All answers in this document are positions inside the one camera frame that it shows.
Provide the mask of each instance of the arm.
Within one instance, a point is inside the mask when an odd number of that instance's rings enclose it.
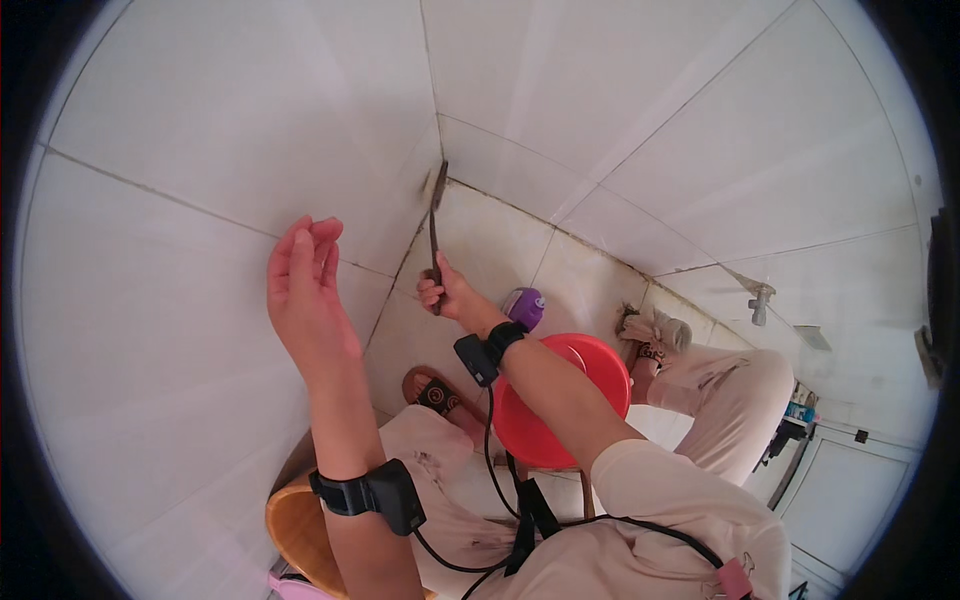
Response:
[[[267,267],[267,310],[310,397],[317,467],[331,479],[359,477],[386,462],[363,351],[337,294],[336,219],[303,217],[280,238]],[[325,513],[330,547],[351,598],[422,598],[410,541],[382,516]]]
[[[480,296],[463,275],[437,252],[444,286],[421,278],[420,301],[429,310],[446,293],[441,315],[456,320],[469,333],[486,339],[491,329],[508,321]],[[539,341],[526,337],[507,348],[500,370],[517,394],[550,428],[584,472],[611,444],[645,438],[621,419],[600,390],[579,369]]]

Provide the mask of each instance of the forearm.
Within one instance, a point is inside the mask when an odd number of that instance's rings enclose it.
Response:
[[[352,479],[383,465],[362,361],[331,370],[310,388],[310,416],[317,467],[330,479]],[[351,598],[422,598],[408,538],[381,515],[325,512],[330,547]]]
[[[506,321],[507,317],[487,302],[462,325],[486,339],[491,329]],[[614,412],[582,371],[538,340],[527,337],[511,344],[500,370],[524,404],[546,423],[586,472],[611,444],[645,439]]]

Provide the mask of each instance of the door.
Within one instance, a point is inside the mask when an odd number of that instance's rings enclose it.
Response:
[[[775,513],[794,570],[842,588],[866,559],[906,492],[920,452],[820,425]]]

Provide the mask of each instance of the hand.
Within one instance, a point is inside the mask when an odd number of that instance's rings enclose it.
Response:
[[[267,312],[276,335],[294,359],[307,388],[363,350],[337,293],[335,218],[301,217],[276,243],[267,264]]]
[[[486,338],[495,325],[508,321],[491,301],[470,287],[463,274],[454,271],[440,251],[437,251],[437,266],[443,285],[437,285],[427,273],[420,273],[417,292],[424,309],[432,313],[432,306],[441,301],[440,295],[446,294],[440,315],[458,322],[463,329],[481,338]]]

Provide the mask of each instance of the tiled floor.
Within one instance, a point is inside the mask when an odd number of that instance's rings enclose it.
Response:
[[[722,325],[608,255],[555,229],[498,199],[451,181],[437,213],[437,234],[453,267],[495,302],[517,286],[533,286],[547,307],[536,335],[580,331],[594,335],[621,352],[624,345],[613,332],[624,302],[653,303],[684,319],[693,328],[693,340],[722,348],[750,348]],[[367,349],[367,369],[373,405],[382,422],[406,405],[400,394],[403,375],[426,364],[446,375],[469,398],[486,397],[473,383],[453,351],[464,333],[458,325],[436,318],[415,300],[418,272],[430,266],[429,237],[422,229],[399,271]],[[669,449],[677,445],[692,419],[649,406],[633,407],[627,421],[654,442]],[[509,475],[499,473],[502,487],[513,497]],[[583,513],[576,473],[535,475],[558,516]],[[477,453],[447,488],[465,507],[486,517],[504,517],[483,457]]]

